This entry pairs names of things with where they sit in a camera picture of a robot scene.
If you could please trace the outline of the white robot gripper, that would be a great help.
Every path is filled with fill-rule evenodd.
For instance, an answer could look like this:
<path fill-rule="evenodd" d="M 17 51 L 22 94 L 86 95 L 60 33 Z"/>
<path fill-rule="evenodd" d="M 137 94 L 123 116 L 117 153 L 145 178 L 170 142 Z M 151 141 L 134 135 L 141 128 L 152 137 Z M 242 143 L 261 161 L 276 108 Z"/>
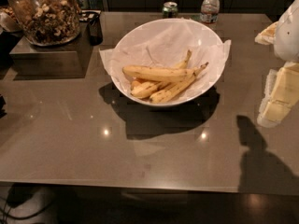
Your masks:
<path fill-rule="evenodd" d="M 265 128 L 280 124 L 299 101 L 299 0 L 294 0 L 278 22 L 263 29 L 255 42 L 273 45 L 275 54 L 286 63 L 266 77 L 257 122 Z"/>

